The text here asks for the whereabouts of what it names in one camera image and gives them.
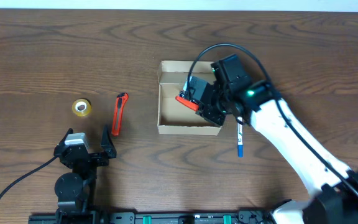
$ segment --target white wall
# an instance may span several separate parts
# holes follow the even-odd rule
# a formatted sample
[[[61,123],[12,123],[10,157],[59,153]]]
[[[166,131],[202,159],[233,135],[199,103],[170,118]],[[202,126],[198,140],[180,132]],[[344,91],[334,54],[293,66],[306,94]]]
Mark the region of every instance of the white wall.
[[[358,0],[0,0],[0,8],[358,12]]]

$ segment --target roll of tape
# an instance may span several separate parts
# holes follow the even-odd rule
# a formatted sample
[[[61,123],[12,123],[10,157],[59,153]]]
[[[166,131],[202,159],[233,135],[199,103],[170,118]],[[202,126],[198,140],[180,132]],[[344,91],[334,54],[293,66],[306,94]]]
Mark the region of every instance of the roll of tape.
[[[79,99],[74,101],[73,106],[71,108],[74,114],[76,114],[77,116],[86,116],[92,110],[91,103],[86,99]]]

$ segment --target orange utility knife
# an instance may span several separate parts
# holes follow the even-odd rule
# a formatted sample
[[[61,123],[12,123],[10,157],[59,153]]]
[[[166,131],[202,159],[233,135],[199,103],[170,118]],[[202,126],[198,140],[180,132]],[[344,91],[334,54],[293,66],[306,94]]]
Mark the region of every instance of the orange utility knife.
[[[129,98],[128,93],[120,93],[117,96],[116,108],[114,109],[114,119],[112,121],[112,128],[111,128],[111,134],[113,136],[119,135],[119,130],[121,129],[122,114],[124,113],[124,106],[128,98]]]

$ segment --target open box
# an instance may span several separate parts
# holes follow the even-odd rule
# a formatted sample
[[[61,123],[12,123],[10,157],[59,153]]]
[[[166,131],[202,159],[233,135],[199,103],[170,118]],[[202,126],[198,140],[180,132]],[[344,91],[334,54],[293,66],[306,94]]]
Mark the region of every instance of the open box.
[[[214,126],[193,110],[177,102],[175,97],[183,89],[193,62],[164,60],[158,68],[159,99],[157,127],[160,134],[218,135],[220,127]],[[212,62],[197,62],[193,75],[209,83],[215,81]]]

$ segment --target blue marker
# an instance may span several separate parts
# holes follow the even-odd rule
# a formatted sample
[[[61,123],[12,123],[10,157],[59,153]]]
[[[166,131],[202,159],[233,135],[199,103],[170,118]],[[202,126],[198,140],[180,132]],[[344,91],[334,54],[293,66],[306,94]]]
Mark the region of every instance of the blue marker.
[[[242,157],[242,125],[237,123],[237,153],[239,157]]]

